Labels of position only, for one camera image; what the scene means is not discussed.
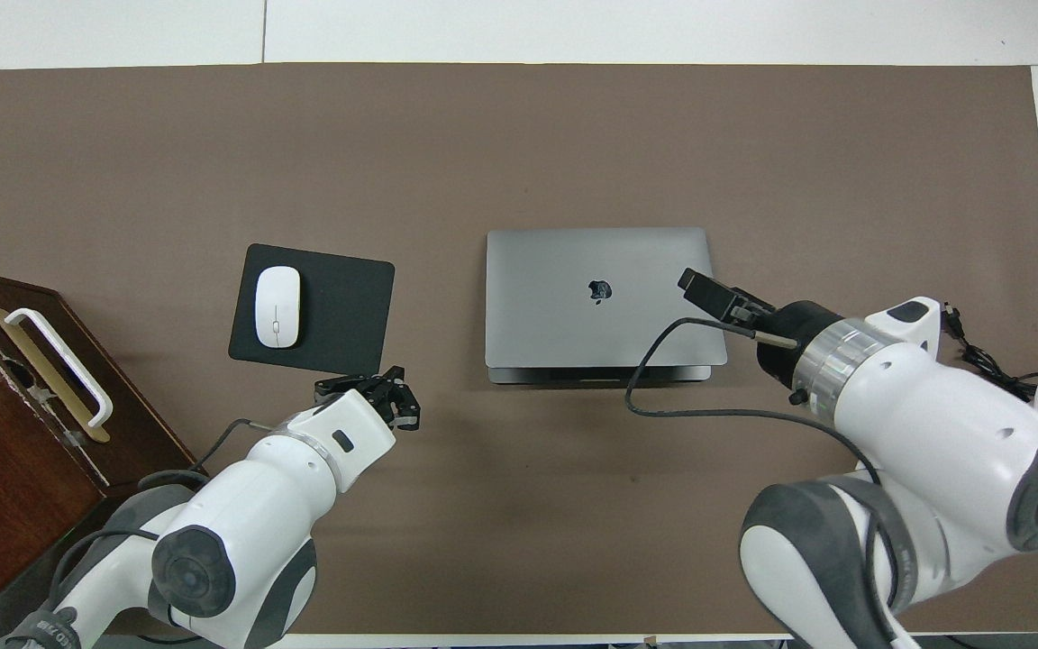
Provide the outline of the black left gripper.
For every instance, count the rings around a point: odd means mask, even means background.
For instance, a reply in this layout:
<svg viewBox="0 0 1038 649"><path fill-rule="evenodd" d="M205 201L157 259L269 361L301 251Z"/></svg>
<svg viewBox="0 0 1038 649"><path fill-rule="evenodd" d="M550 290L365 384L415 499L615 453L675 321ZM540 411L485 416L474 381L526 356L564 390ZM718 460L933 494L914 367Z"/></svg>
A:
<svg viewBox="0 0 1038 649"><path fill-rule="evenodd" d="M315 382L315 398L326 399L332 394L357 390L378 411L393 430L419 431L421 407L406 383L406 370L401 366L388 369L387 377L342 375Z"/></svg>

